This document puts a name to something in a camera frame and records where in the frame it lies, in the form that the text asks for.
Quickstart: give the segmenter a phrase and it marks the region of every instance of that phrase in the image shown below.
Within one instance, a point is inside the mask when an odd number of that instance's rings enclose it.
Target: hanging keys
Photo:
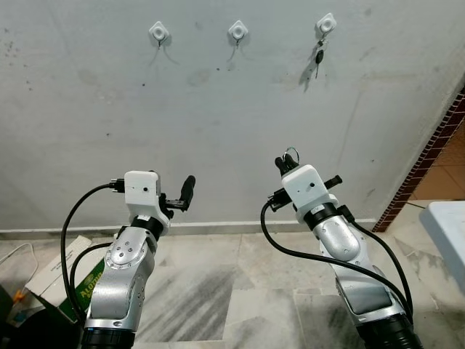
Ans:
[[[323,61],[324,56],[325,52],[321,49],[320,51],[318,51],[315,57],[315,63],[317,64],[317,73],[315,74],[315,79],[318,77],[318,68],[320,67],[320,63]]]

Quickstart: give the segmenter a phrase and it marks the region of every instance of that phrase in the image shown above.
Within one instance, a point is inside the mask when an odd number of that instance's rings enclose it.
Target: black connector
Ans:
[[[325,187],[326,187],[326,189],[329,190],[332,187],[335,187],[336,185],[341,184],[341,183],[342,183],[342,178],[341,178],[341,176],[337,175],[337,176],[331,178],[330,180],[327,180],[325,182]]]
[[[110,188],[118,193],[124,193],[124,179],[118,178],[116,180],[111,180]]]
[[[405,314],[395,314],[357,327],[366,349],[423,349]]]
[[[287,194],[284,188],[277,190],[273,195],[268,197],[268,202],[270,203],[271,210],[273,212],[278,211],[281,207],[284,207],[287,204],[292,202],[291,198]]]
[[[82,336],[82,349],[130,349],[136,334],[117,329],[85,329]]]
[[[347,222],[349,222],[349,223],[355,222],[354,215],[351,213],[351,211],[349,211],[349,208],[346,205],[342,205],[342,206],[338,207],[337,212],[340,215],[344,216],[344,218],[347,220]]]

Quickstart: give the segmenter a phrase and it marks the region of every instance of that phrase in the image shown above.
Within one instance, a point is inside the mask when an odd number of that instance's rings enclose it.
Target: floor tile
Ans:
[[[321,289],[295,289],[294,294],[321,294]]]
[[[235,264],[240,234],[165,236],[159,245],[169,255],[169,263],[184,267],[201,264]]]
[[[304,349],[293,290],[233,291],[224,340],[227,348]]]
[[[220,340],[237,265],[158,267],[148,279],[137,340]]]
[[[168,343],[143,343],[134,342],[132,349],[170,349]]]
[[[444,166],[443,169],[445,169],[462,190],[465,190],[465,165]]]
[[[272,237],[289,249],[320,254],[319,243],[310,232],[278,233]],[[283,254],[263,234],[243,235],[238,264],[257,288],[334,287],[328,265]]]
[[[413,316],[415,333],[428,349],[463,349],[464,339],[445,321],[442,311],[417,308]]]
[[[432,167],[413,194],[418,200],[465,198],[465,190],[442,167]]]
[[[434,163],[434,166],[456,165],[465,165],[465,122],[458,127]]]
[[[340,296],[296,294],[307,348],[363,349]]]
[[[169,349],[225,349],[223,341],[208,342],[172,342],[169,343]]]

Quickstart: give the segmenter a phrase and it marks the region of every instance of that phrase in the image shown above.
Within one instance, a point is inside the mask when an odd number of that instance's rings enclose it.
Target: silver robot arm segment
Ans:
[[[157,241],[168,233],[173,212],[185,211],[193,197],[189,176],[179,200],[166,200],[155,172],[130,171],[124,193],[131,226],[123,227],[105,254],[105,267],[92,293],[82,348],[131,348],[154,269]]]
[[[314,167],[299,165],[287,152],[276,158],[275,164],[280,170],[283,188],[269,196],[272,211],[292,203],[297,220],[306,223],[320,241],[322,256],[384,277],[370,261],[362,233],[349,226],[346,219],[351,216],[349,210],[345,206],[337,209],[337,198],[328,192],[342,183],[341,178],[335,176],[323,182]],[[331,267],[336,274],[336,288],[367,349],[423,348],[403,304],[391,289],[356,270],[334,264]]]

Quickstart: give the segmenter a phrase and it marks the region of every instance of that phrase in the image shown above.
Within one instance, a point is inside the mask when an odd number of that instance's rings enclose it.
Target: wall hook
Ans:
[[[333,31],[336,26],[337,22],[334,19],[332,13],[328,13],[325,17],[321,18],[317,22],[317,28],[323,38],[325,38],[331,31]]]
[[[149,38],[153,42],[155,40],[155,43],[158,45],[158,48],[162,45],[162,43],[167,40],[169,37],[169,32],[165,28],[162,22],[158,21],[155,23],[152,28],[148,30]]]
[[[228,33],[235,40],[236,46],[239,46],[239,41],[244,39],[248,34],[248,29],[240,20],[236,21],[228,30]]]

